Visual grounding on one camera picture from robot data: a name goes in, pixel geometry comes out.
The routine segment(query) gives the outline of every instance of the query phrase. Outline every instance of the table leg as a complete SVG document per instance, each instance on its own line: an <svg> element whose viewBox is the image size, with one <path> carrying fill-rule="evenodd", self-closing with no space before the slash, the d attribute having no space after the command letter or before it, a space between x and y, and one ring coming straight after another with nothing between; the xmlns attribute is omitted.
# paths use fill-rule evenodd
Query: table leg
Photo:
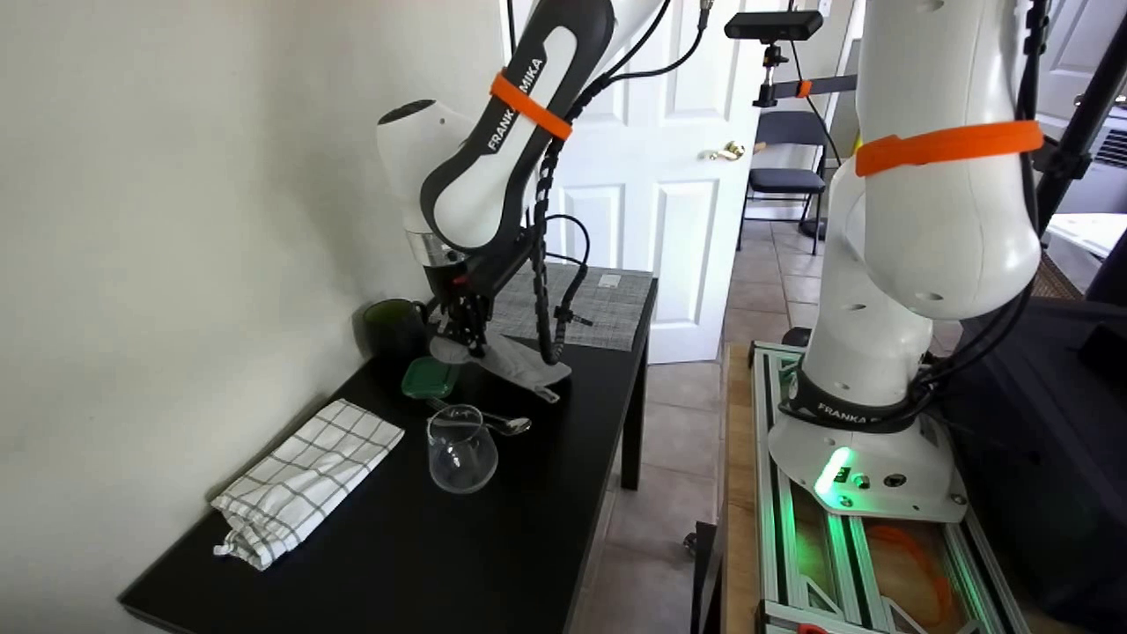
<svg viewBox="0 0 1127 634"><path fill-rule="evenodd" d="M638 491L643 478L643 431L644 431L644 360L647 346L643 348L636 393L630 393L630 408L627 408L627 427L624 427L624 471L619 471L619 491Z"/></svg>

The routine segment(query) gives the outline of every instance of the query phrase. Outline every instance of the orange band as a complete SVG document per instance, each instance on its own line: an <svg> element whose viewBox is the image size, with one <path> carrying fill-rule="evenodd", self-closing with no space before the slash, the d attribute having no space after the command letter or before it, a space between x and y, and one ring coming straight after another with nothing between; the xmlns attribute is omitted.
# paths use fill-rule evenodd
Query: orange band
<svg viewBox="0 0 1127 634"><path fill-rule="evenodd" d="M537 128L543 128L546 135L569 140L572 138L572 125L559 120L558 112L543 110L538 104L531 104L515 80L506 80L503 76L494 78L494 94L521 112L524 120L531 120Z"/></svg>
<svg viewBox="0 0 1127 634"><path fill-rule="evenodd" d="M978 128L949 128L919 138L879 138L857 152L857 178L900 166L965 161L982 155L1018 155L1042 148L1037 120L1004 120Z"/></svg>

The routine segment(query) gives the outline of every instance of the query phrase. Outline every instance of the glass cup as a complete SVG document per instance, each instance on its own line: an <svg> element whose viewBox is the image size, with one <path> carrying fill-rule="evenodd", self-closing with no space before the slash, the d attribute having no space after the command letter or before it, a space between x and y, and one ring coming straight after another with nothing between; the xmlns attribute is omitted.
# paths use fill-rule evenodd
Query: glass cup
<svg viewBox="0 0 1127 634"><path fill-rule="evenodd" d="M449 494L479 494L496 471L496 443L475 407L445 407L428 418L429 478Z"/></svg>

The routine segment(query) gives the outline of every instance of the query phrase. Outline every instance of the black table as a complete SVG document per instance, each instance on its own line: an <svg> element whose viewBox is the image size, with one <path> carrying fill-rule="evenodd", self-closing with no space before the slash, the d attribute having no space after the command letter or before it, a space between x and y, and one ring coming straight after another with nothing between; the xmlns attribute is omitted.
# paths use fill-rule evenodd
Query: black table
<svg viewBox="0 0 1127 634"><path fill-rule="evenodd" d="M398 363L367 363L340 394L404 442L295 552L263 576L218 561L225 521L212 512L119 604L168 632L565 632L619 438L619 485L638 491L651 302L656 287L630 352L565 352L559 407L461 379L461 398L531 415L531 435L496 438L501 468L475 497L429 483L429 408L398 394Z"/></svg>

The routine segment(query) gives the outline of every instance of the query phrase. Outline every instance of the white wall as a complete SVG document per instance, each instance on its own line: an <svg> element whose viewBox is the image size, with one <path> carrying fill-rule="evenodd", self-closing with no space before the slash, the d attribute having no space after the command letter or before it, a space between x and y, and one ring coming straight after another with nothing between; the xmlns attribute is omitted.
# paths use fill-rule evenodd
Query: white wall
<svg viewBox="0 0 1127 634"><path fill-rule="evenodd" d="M0 5L0 632L116 597L424 292L373 120L483 104L496 0Z"/></svg>

